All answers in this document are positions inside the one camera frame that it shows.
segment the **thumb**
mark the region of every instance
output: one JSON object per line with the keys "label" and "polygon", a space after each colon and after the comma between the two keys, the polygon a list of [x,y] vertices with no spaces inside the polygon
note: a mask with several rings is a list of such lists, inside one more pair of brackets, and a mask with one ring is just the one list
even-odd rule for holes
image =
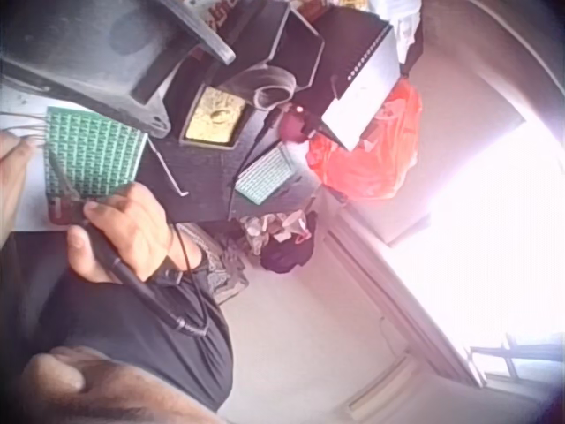
{"label": "thumb", "polygon": [[90,238],[84,228],[72,225],[67,231],[69,265],[88,281],[109,283],[112,279],[94,258]]}

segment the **person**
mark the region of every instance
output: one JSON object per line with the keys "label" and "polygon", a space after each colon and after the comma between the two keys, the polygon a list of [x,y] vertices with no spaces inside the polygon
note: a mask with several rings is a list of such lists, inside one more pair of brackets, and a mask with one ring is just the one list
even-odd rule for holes
{"label": "person", "polygon": [[[3,255],[26,165],[36,149],[30,140],[0,133]],[[103,201],[88,202],[84,213],[141,280],[152,276],[166,257],[188,271],[179,236],[145,186],[121,187]],[[226,322],[208,292],[203,290],[209,330],[204,337],[189,336],[167,327],[126,287],[116,284],[94,258],[83,228],[71,226],[66,237],[57,232],[22,233],[26,237],[28,242],[21,246],[16,240],[15,248],[25,250],[19,252],[25,261],[8,264],[18,272],[7,277],[10,273],[2,264],[0,293],[3,304],[13,305],[16,300],[7,299],[5,289],[25,286],[24,305],[13,308],[11,318],[2,318],[2,336],[10,344],[3,344],[2,366],[12,392],[19,394],[19,409],[34,422],[48,423],[223,422],[215,412],[230,394],[232,350]],[[180,237],[194,284],[201,284],[205,270],[199,266],[206,258],[191,240]],[[63,264],[60,272],[57,262]],[[24,281],[11,281],[18,273]],[[203,311],[195,287],[189,289],[184,309],[197,321]],[[5,351],[14,345],[24,347],[10,357]]]}

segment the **person's left hand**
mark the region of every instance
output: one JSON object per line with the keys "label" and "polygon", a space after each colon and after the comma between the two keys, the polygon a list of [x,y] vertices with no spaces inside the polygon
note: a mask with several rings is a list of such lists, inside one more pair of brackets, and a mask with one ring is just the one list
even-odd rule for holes
{"label": "person's left hand", "polygon": [[0,132],[0,247],[10,235],[35,146],[11,132]]}

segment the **metal tool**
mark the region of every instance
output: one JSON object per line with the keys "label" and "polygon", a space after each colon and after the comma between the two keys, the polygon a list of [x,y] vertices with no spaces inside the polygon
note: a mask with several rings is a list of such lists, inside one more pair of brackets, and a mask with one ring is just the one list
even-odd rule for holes
{"label": "metal tool", "polygon": [[73,203],[73,217],[72,221],[81,225],[87,232],[90,238],[90,243],[94,252],[94,257],[102,265],[106,271],[112,274],[120,283],[128,287],[138,299],[148,307],[154,314],[156,314],[162,321],[164,321],[172,329],[181,331],[191,336],[203,337],[207,334],[209,327],[209,317],[206,305],[200,293],[200,288],[196,284],[196,293],[199,300],[199,307],[203,313],[203,325],[201,327],[194,327],[180,315],[174,314],[167,308],[161,300],[158,299],[158,293],[153,291],[148,284],[142,282],[133,272],[133,270],[122,261],[112,243],[98,228],[89,223],[84,216],[83,208],[84,201],[81,199],[80,193],[71,184],[66,174],[64,173],[57,155],[49,145],[49,164],[56,177],[58,178],[62,188],[63,196],[69,202]]}

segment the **hand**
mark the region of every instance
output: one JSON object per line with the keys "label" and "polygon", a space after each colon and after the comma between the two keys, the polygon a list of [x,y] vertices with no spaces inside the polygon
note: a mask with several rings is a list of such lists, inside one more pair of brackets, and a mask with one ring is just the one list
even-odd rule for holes
{"label": "hand", "polygon": [[27,163],[34,151],[32,142],[11,132],[0,132],[0,248],[13,229]]}
{"label": "hand", "polygon": [[[85,216],[114,245],[120,257],[140,280],[146,281],[161,266],[166,256],[186,270],[180,244],[167,225],[165,211],[142,184],[132,183],[116,191],[103,202],[88,202]],[[96,261],[87,232],[76,225],[67,233],[69,264],[86,280],[103,283],[115,278]],[[191,240],[183,238],[189,262],[194,268],[200,263],[200,250]]]}

